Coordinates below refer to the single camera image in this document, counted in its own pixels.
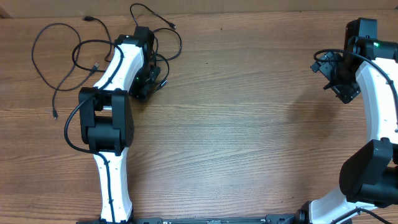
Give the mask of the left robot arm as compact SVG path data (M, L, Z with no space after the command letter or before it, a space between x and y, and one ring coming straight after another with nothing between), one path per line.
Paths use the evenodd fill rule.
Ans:
M130 99L145 101L156 85L154 33L136 27L121 34L103 77L78 95L81 138L99 172L102 211L97 223L132 223L127 182L127 154L134 137Z

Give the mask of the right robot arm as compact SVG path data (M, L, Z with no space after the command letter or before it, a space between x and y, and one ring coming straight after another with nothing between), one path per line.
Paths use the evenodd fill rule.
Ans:
M266 223L351 223L375 209L397 204L397 43L378 40L377 20L358 18L346 25L342 50L314 53L321 72L343 103L363 96L367 143L341 167L339 186L308 201L295 214L267 215Z

